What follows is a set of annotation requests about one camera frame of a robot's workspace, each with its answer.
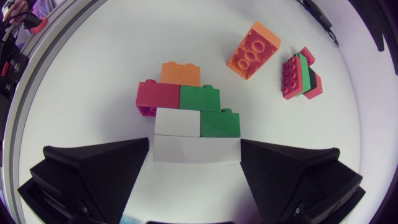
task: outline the white table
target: white table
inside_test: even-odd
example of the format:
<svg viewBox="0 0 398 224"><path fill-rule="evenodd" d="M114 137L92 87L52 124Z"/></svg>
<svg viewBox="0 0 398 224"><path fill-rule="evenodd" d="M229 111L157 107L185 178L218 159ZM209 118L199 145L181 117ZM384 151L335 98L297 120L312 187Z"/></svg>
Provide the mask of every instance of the white table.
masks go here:
<svg viewBox="0 0 398 224"><path fill-rule="evenodd" d="M282 44L245 81L225 63L254 21L278 35ZM285 100L281 66L304 46L316 58L312 68L322 78L323 94ZM258 221L238 163L152 162L155 119L142 117L134 103L138 83L159 80L161 65L168 61L200 66L202 85L219 88L221 107L240 114L242 138L312 149L338 147L340 161L358 171L359 119L348 71L328 34L297 2L109 0L67 40L37 83L24 125L7 124L9 132L18 128L22 136L5 143L21 150L19 164L13 164L19 166L14 182L22 185L31 178L29 169L44 158L46 145L85 146L148 136L149 153L124 214L143 222ZM40 223L23 200L22 209L22 222Z"/></svg>

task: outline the stacked lego bricks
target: stacked lego bricks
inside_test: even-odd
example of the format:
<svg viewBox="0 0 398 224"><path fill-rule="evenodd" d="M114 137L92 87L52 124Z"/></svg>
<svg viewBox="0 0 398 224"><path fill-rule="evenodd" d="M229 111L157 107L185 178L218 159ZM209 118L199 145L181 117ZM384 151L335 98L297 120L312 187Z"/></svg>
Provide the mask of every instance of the stacked lego bricks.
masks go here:
<svg viewBox="0 0 398 224"><path fill-rule="evenodd" d="M136 106L155 116L154 162L240 162L239 114L221 109L220 91L200 84L200 68L164 63L160 83L141 82Z"/></svg>
<svg viewBox="0 0 398 224"><path fill-rule="evenodd" d="M304 47L283 64L282 93L286 100L301 94L312 99L323 92L321 78L310 68L314 62L314 56Z"/></svg>

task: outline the white lego brick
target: white lego brick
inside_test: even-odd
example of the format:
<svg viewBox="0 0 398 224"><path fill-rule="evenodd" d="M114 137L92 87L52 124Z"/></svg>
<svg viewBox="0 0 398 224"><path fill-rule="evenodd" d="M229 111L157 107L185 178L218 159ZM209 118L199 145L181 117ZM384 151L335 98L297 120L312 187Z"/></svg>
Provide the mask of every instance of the white lego brick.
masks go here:
<svg viewBox="0 0 398 224"><path fill-rule="evenodd" d="M154 162L178 164L241 162L241 139L155 135Z"/></svg>
<svg viewBox="0 0 398 224"><path fill-rule="evenodd" d="M199 137L200 111L157 108L155 134Z"/></svg>

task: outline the metal frame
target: metal frame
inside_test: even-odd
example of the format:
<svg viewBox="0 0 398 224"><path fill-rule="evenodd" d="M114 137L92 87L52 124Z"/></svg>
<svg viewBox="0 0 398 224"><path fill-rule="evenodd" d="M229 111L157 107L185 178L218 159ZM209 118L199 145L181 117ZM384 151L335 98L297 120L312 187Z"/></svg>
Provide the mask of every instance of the metal frame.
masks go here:
<svg viewBox="0 0 398 224"><path fill-rule="evenodd" d="M19 155L27 115L36 91L58 52L79 26L106 0L67 0L48 16L48 24L31 36L21 52L30 59L16 88L3 140L2 184L7 208L17 223L25 223L19 183Z"/></svg>

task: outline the red lego brick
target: red lego brick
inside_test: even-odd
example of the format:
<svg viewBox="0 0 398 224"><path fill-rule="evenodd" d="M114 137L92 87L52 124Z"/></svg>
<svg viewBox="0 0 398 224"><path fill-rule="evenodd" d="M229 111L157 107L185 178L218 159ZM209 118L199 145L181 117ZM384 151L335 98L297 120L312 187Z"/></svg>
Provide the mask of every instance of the red lego brick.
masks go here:
<svg viewBox="0 0 398 224"><path fill-rule="evenodd" d="M307 59L308 66L312 65L315 62L315 57L312 56L311 52L304 47L300 53Z"/></svg>
<svg viewBox="0 0 398 224"><path fill-rule="evenodd" d="M304 93L304 96L307 97L308 99L312 99L318 96L319 94L323 93L321 77L319 77L318 74L315 74L315 79L317 81L317 87Z"/></svg>
<svg viewBox="0 0 398 224"><path fill-rule="evenodd" d="M303 92L303 77L301 63L298 56L294 55L283 65L282 93L286 100Z"/></svg>
<svg viewBox="0 0 398 224"><path fill-rule="evenodd" d="M250 78L279 49L280 39L255 22L227 63L245 80Z"/></svg>
<svg viewBox="0 0 398 224"><path fill-rule="evenodd" d="M138 85L136 106L143 116L156 116L156 108L178 109L180 85L146 80Z"/></svg>

